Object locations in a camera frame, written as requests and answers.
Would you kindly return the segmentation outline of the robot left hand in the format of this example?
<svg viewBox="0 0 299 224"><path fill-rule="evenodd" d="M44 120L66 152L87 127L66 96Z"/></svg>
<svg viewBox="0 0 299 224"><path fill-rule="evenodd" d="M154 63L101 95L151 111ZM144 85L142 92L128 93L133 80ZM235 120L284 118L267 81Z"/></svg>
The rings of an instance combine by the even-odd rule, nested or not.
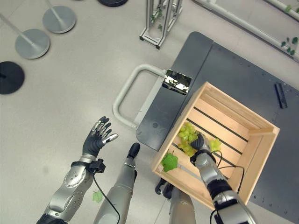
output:
<svg viewBox="0 0 299 224"><path fill-rule="evenodd" d="M105 145L119 137L118 134L112 133L110 126L111 122L109 122L109 118L106 116L101 117L95 122L84 141L82 149L83 155L88 154L97 157L99 151Z"/></svg>

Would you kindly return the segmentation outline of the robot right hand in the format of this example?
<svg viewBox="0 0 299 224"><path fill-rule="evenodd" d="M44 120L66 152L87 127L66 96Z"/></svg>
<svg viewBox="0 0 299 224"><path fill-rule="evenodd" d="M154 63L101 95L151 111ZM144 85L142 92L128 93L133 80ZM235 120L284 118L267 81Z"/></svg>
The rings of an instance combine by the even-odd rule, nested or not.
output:
<svg viewBox="0 0 299 224"><path fill-rule="evenodd" d="M190 143L191 147L195 149L195 154L202 150L211 152L208 138L201 132L198 133L197 137L196 140Z"/></svg>

